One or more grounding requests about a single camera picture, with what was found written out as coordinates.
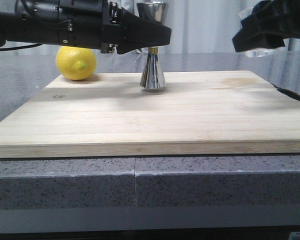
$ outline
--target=stainless steel cone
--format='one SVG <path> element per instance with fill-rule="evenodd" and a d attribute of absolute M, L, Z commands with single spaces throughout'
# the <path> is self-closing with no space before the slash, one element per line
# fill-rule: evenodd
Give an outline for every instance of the stainless steel cone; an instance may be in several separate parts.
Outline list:
<path fill-rule="evenodd" d="M 140 86 L 146 89 L 161 89 L 164 88 L 165 85 L 165 76 L 158 55 L 151 53 L 150 48 L 141 76 Z"/>
<path fill-rule="evenodd" d="M 166 19 L 168 4 L 162 1 L 137 3 L 139 17 L 163 24 Z M 161 89 L 166 85 L 164 72 L 159 58 L 158 47 L 149 47 L 140 86 L 146 89 Z"/>

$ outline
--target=granite countertop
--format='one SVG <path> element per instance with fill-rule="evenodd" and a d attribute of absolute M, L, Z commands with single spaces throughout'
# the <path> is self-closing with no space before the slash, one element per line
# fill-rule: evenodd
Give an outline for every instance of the granite countertop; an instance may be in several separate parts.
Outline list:
<path fill-rule="evenodd" d="M 0 121 L 55 79 L 53 55 L 0 56 Z M 98 55 L 99 73 L 146 55 Z M 300 94 L 300 52 L 163 54 L 165 72 L 249 70 Z M 300 225 L 300 154 L 0 159 L 0 233 Z"/>

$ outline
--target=yellow lemon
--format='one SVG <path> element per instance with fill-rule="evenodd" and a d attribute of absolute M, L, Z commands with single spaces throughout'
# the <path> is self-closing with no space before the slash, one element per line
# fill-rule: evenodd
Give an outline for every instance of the yellow lemon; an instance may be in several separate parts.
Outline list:
<path fill-rule="evenodd" d="M 83 80 L 94 73 L 97 59 L 91 49 L 62 46 L 56 54 L 55 64 L 59 72 L 67 79 Z"/>

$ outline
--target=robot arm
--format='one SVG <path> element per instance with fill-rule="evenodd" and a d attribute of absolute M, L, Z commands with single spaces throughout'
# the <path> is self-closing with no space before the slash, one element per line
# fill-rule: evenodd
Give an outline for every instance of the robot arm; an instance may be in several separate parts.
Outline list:
<path fill-rule="evenodd" d="M 0 0 L 6 41 L 99 49 L 118 54 L 168 45 L 171 29 L 107 0 Z"/>
<path fill-rule="evenodd" d="M 284 39 L 300 39 L 300 0 L 264 0 L 241 21 L 232 39 L 236 52 L 284 47 Z"/>

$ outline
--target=bamboo cutting board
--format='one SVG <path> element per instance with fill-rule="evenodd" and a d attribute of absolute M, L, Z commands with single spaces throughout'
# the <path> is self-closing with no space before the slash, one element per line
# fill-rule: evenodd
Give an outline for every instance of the bamboo cutting board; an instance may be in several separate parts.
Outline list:
<path fill-rule="evenodd" d="M 300 153 L 300 102 L 249 71 L 59 76 L 0 123 L 0 158 Z"/>

